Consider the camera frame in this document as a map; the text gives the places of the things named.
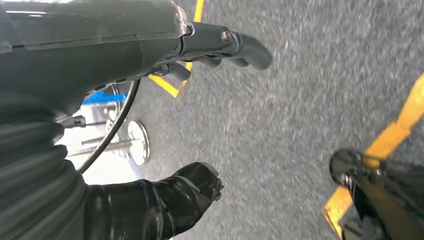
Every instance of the yellow line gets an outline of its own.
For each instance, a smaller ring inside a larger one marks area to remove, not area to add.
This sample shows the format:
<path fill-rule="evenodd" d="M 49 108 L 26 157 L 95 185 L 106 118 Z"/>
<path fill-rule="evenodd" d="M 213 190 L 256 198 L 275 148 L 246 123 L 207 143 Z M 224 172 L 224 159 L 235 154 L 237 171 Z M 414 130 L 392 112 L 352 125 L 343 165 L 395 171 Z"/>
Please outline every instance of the yellow line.
<path fill-rule="evenodd" d="M 196 8 L 194 10 L 194 20 L 193 20 L 194 22 L 197 22 L 197 23 L 200 23 L 201 22 L 204 4 L 205 4 L 205 0 L 197 0 L 197 2 L 196 2 Z M 193 69 L 193 63 L 192 62 L 187 62 L 185 64 L 185 68 L 188 69 L 191 72 L 192 69 Z M 180 93 L 183 91 L 184 87 L 188 83 L 187 80 L 184 80 L 181 83 L 180 88 L 176 88 L 176 87 L 172 86 L 170 83 L 168 83 L 165 79 L 163 79 L 160 76 L 150 75 L 149 77 L 157 85 L 159 85 L 160 87 L 162 87 L 165 91 L 167 91 L 174 98 L 176 98 L 176 97 L 178 97 L 180 95 Z"/>
<path fill-rule="evenodd" d="M 180 94 L 180 92 L 179 92 L 179 90 L 177 88 L 175 88 L 174 86 L 172 86 L 169 82 L 167 82 L 162 77 L 150 75 L 149 78 L 151 80 L 153 80 L 153 82 L 155 82 L 157 85 L 159 85 L 160 87 L 162 87 L 165 91 L 167 91 L 174 98 L 178 97 L 178 95 Z"/>
<path fill-rule="evenodd" d="M 403 105 L 396 122 L 390 123 L 386 129 L 365 151 L 367 155 L 387 158 L 410 134 L 411 128 L 424 114 L 424 74 L 422 74 Z M 371 167 L 379 165 L 378 161 L 365 159 L 364 163 Z M 342 238 L 340 220 L 352 205 L 352 198 L 345 188 L 339 186 L 323 208 L 323 214 L 330 226 Z"/>
<path fill-rule="evenodd" d="M 196 9 L 194 10 L 194 22 L 200 23 L 202 20 L 202 13 L 203 13 L 203 5 L 205 3 L 205 0 L 197 0 L 196 2 Z"/>

